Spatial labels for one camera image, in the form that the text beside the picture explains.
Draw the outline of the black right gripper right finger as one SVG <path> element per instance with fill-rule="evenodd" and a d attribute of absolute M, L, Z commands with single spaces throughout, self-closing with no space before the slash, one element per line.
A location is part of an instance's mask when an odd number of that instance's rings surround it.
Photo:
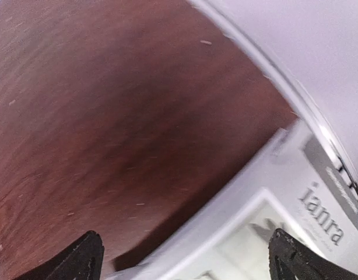
<path fill-rule="evenodd" d="M 268 248 L 271 279 L 358 280 L 358 275 L 322 258 L 281 228 L 274 231 Z"/>

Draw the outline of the black white photo magazine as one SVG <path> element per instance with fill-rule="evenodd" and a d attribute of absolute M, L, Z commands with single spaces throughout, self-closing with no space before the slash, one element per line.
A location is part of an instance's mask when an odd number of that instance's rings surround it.
<path fill-rule="evenodd" d="M 268 279 L 278 228 L 358 275 L 358 195 L 302 121 L 280 129 L 165 243 L 111 279 Z"/>

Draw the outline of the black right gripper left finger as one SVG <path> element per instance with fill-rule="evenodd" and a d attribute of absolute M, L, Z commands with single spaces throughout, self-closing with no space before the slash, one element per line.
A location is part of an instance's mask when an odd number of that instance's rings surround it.
<path fill-rule="evenodd" d="M 103 256 L 101 236 L 90 230 L 53 258 L 18 276 L 17 279 L 100 279 Z"/>

